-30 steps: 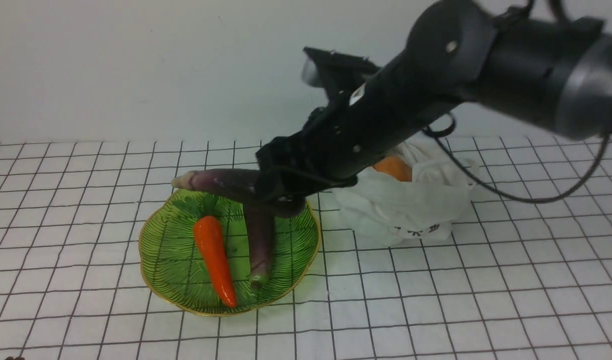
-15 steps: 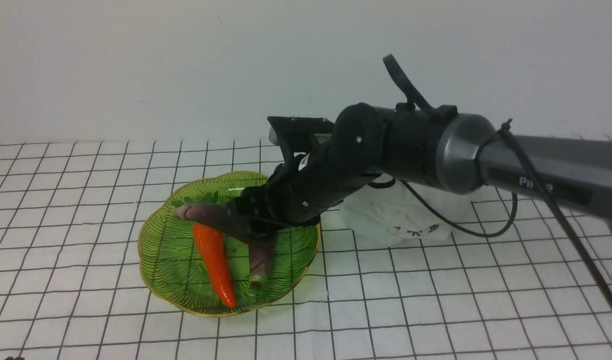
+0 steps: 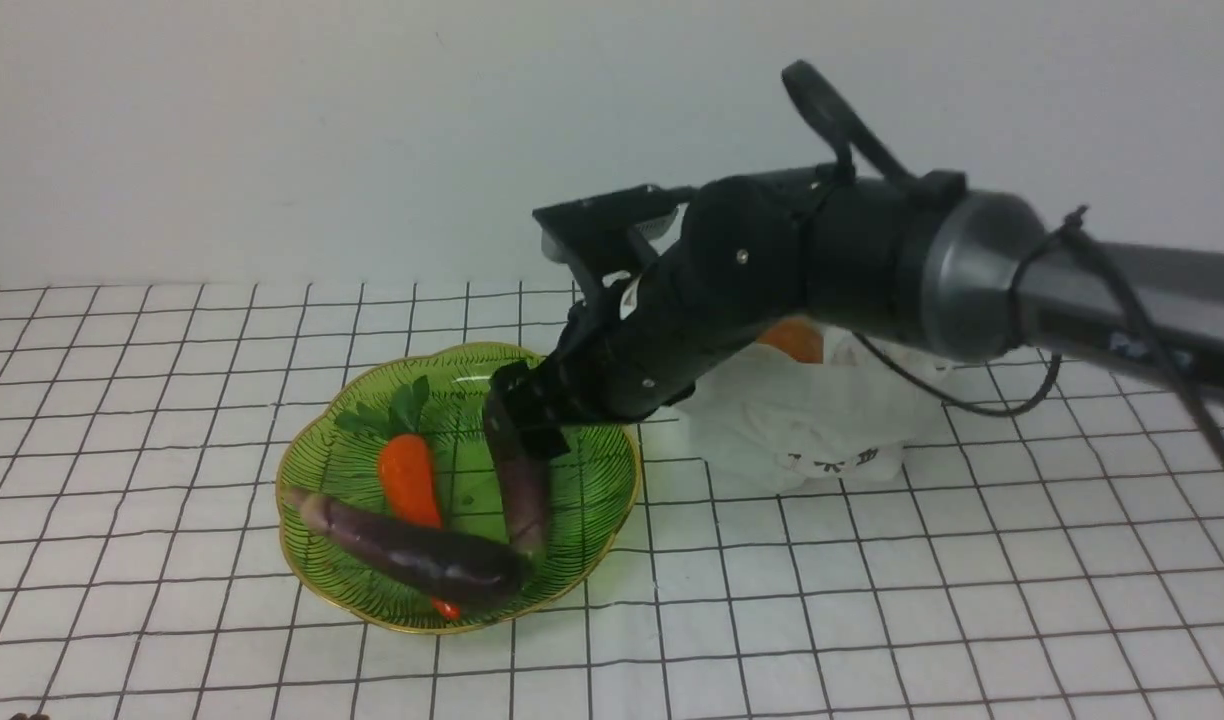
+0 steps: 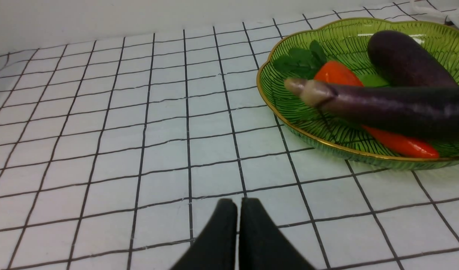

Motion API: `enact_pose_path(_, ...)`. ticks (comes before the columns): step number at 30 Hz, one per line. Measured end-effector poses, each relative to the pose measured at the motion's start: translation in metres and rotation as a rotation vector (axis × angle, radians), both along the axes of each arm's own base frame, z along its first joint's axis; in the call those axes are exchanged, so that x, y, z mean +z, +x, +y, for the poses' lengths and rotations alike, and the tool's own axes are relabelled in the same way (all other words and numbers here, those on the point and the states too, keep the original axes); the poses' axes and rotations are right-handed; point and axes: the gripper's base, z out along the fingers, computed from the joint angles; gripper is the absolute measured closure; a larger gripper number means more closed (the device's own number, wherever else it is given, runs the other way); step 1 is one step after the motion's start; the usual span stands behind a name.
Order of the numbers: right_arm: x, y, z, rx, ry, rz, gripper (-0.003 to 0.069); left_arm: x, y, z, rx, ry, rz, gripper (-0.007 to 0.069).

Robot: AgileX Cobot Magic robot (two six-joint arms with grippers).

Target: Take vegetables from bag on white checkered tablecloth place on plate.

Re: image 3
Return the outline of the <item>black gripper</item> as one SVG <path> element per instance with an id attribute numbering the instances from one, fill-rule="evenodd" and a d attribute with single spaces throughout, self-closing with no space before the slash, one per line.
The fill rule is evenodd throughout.
<path id="1" fill-rule="evenodd" d="M 490 375 L 481 429 L 497 471 L 568 454 L 562 425 L 627 424 L 672 404 L 804 306 L 800 200 L 785 184 L 703 184 L 652 249 L 639 276 L 607 276 L 599 299 L 584 296 L 575 327 L 531 370 L 520 438 L 504 396 L 528 364 Z"/>

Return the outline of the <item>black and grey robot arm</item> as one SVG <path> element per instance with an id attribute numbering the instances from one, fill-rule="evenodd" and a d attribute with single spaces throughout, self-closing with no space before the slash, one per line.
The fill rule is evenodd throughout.
<path id="1" fill-rule="evenodd" d="M 955 362 L 1016 347 L 1173 389 L 1224 465 L 1224 252 L 1048 229 L 1011 193 L 913 187 L 831 165 L 630 190 L 532 213 L 584 291 L 539 366 L 483 400 L 496 459 L 548 460 L 561 430 L 640 421 L 789 316 Z"/>

